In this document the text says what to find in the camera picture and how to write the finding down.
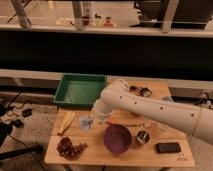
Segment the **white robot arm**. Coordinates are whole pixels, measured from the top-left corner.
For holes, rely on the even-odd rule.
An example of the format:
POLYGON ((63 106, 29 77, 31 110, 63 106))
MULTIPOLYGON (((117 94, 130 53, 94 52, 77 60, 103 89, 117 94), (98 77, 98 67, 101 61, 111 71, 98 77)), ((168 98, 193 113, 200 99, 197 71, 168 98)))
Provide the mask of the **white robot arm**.
POLYGON ((101 91, 91 117, 105 122, 115 109, 142 115, 213 145, 213 110, 134 95, 123 79, 115 80, 101 91))

